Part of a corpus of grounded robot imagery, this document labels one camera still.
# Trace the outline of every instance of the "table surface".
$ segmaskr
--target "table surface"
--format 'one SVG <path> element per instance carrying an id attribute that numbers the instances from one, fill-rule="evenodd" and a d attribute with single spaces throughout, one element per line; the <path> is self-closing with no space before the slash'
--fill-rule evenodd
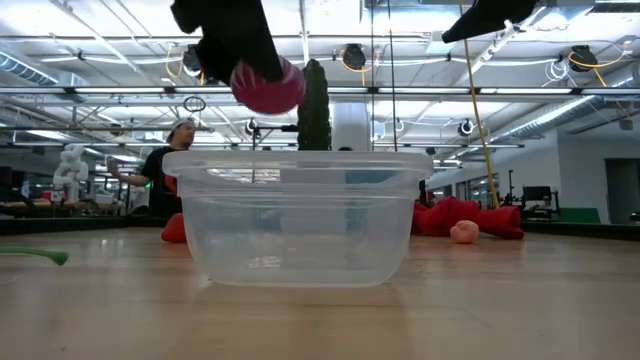
<path id="1" fill-rule="evenodd" d="M 640 359 L 640 244 L 413 239 L 387 285 L 213 284 L 158 229 L 0 237 L 6 359 Z"/>

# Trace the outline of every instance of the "person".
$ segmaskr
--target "person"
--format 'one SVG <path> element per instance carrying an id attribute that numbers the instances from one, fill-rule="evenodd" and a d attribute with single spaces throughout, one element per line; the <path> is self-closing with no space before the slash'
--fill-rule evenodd
<path id="1" fill-rule="evenodd" d="M 133 186 L 152 183 L 149 196 L 150 215 L 169 218 L 173 214 L 182 212 L 182 203 L 176 193 L 176 179 L 166 176 L 162 171 L 162 159 L 170 152 L 189 150 L 194 136 L 195 126 L 191 120 L 177 120 L 173 123 L 171 133 L 167 137 L 169 146 L 152 151 L 139 175 L 121 174 L 115 162 L 109 163 L 109 172 L 118 180 Z"/>

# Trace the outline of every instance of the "clear plastic container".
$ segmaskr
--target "clear plastic container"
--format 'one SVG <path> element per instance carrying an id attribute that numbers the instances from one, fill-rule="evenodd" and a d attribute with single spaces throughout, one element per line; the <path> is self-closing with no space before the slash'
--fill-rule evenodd
<path id="1" fill-rule="evenodd" d="M 167 154 L 197 265 L 228 285 L 365 287 L 409 244 L 422 154 L 188 151 Z"/>

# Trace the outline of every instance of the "red plush toy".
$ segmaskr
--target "red plush toy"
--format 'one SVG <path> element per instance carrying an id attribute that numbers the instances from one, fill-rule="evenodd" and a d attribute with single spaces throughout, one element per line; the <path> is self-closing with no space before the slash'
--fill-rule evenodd
<path id="1" fill-rule="evenodd" d="M 187 234 L 184 231 L 184 217 L 182 213 L 175 214 L 169 219 L 162 232 L 162 240 L 170 243 L 186 243 Z"/>
<path id="2" fill-rule="evenodd" d="M 481 232 L 504 239 L 520 240 L 524 237 L 520 229 L 519 208 L 504 206 L 496 210 L 482 210 L 476 202 L 460 201 L 455 197 L 440 200 L 430 209 L 416 203 L 411 234 L 447 237 L 451 228 L 462 220 L 473 221 Z"/>

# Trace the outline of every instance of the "yellow cable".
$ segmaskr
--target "yellow cable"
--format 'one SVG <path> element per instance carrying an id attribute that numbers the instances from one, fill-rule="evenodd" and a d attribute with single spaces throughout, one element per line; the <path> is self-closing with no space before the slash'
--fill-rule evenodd
<path id="1" fill-rule="evenodd" d="M 344 50 L 340 51 L 340 62 L 342 63 L 342 66 L 344 66 L 345 69 L 347 69 L 349 71 L 361 73 L 362 74 L 362 86 L 364 86 L 365 85 L 364 74 L 369 72 L 369 71 L 371 71 L 371 69 L 373 69 L 375 64 L 380 60 L 380 52 L 376 51 L 376 61 L 371 65 L 371 67 L 369 67 L 368 69 L 362 69 L 362 70 L 350 68 L 349 66 L 347 66 L 347 64 L 344 63 L 344 59 L 342 58 L 343 55 L 344 55 Z"/>
<path id="2" fill-rule="evenodd" d="M 596 73 L 596 76 L 598 77 L 598 80 L 600 80 L 600 83 L 602 84 L 602 86 L 608 87 L 607 83 L 604 81 L 604 78 L 600 74 L 600 71 L 598 71 L 598 69 L 593 69 L 593 71 Z M 633 118 L 631 117 L 631 115 L 629 115 L 627 110 L 622 106 L 622 104 L 620 104 L 619 101 L 616 101 L 616 105 L 618 105 L 618 108 L 620 109 L 620 111 L 622 111 L 622 113 L 627 119 L 629 119 L 630 121 L 633 121 Z"/>
<path id="3" fill-rule="evenodd" d="M 607 87 L 607 83 L 604 82 L 602 75 L 600 75 L 600 71 L 598 71 L 598 69 L 593 69 L 593 71 L 596 73 L 596 76 L 598 77 L 598 80 L 600 80 L 600 83 L 602 84 L 602 86 Z"/>
<path id="4" fill-rule="evenodd" d="M 572 51 L 571 53 L 569 53 L 569 61 L 571 61 L 571 62 L 572 62 L 572 63 L 574 63 L 574 64 L 577 64 L 577 65 L 580 65 L 580 66 L 582 66 L 582 67 L 585 67 L 585 68 L 589 68 L 589 69 L 600 69 L 600 68 L 607 67 L 607 66 L 611 66 L 611 65 L 613 65 L 613 64 L 616 64 L 616 63 L 620 62 L 620 60 L 622 60 L 622 58 L 623 58 L 623 57 L 624 57 L 624 55 L 625 55 L 624 50 L 626 50 L 626 49 L 627 49 L 627 44 L 624 44 L 623 51 L 622 51 L 622 54 L 620 54 L 620 57 L 619 57 L 619 58 L 617 58 L 617 59 L 615 59 L 615 60 L 613 60 L 613 61 L 610 61 L 610 62 L 608 62 L 608 63 L 606 63 L 606 64 L 599 64 L 599 65 L 583 64 L 583 63 L 581 63 L 581 62 L 579 62 L 579 61 L 577 61 L 577 60 L 574 60 L 574 59 L 573 59 L 573 55 L 575 55 L 575 54 L 576 54 L 576 53 L 575 53 L 575 52 L 573 52 L 573 51 Z"/>
<path id="5" fill-rule="evenodd" d="M 463 14 L 462 1 L 460 0 L 458 5 L 460 6 L 460 15 Z M 469 55 L 469 42 L 464 40 L 464 51 L 467 57 L 467 71 L 469 72 L 469 86 L 471 87 L 471 99 L 473 100 L 473 112 L 476 116 L 476 126 L 478 127 L 478 134 L 480 134 L 480 141 L 482 142 L 482 151 L 484 153 L 484 159 L 487 163 L 487 178 L 489 179 L 489 189 L 491 190 L 491 196 L 493 204 L 496 209 L 500 207 L 500 201 L 498 199 L 498 193 L 496 192 L 496 184 L 493 181 L 493 170 L 491 169 L 491 158 L 489 157 L 489 149 L 487 148 L 487 142 L 484 138 L 484 130 L 482 129 L 482 122 L 480 121 L 480 112 L 478 111 L 478 98 L 476 96 L 476 89 L 473 83 L 473 71 L 471 70 L 471 56 Z"/>
<path id="6" fill-rule="evenodd" d="M 173 47 L 173 44 L 169 44 L 169 51 L 167 51 L 167 60 L 169 59 L 169 56 L 171 56 L 171 48 Z M 178 69 L 178 74 L 174 74 L 171 69 L 169 68 L 169 61 L 164 63 L 164 68 L 165 70 L 167 70 L 167 74 L 169 74 L 169 76 L 171 76 L 174 79 L 177 79 L 180 77 L 180 75 L 182 75 L 182 65 L 184 64 L 184 53 L 182 53 L 182 55 L 180 56 L 180 69 Z"/>

